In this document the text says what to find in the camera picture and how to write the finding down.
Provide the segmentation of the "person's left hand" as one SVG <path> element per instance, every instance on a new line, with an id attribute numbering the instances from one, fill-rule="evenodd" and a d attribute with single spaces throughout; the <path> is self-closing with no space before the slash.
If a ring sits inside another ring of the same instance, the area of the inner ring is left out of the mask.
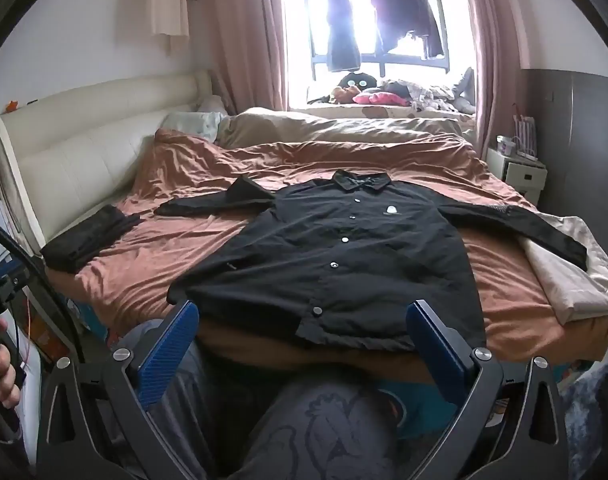
<path id="1" fill-rule="evenodd" d="M 16 384 L 16 370 L 11 364 L 9 349 L 0 344 L 0 403 L 5 408 L 15 408 L 21 400 L 21 391 Z"/>

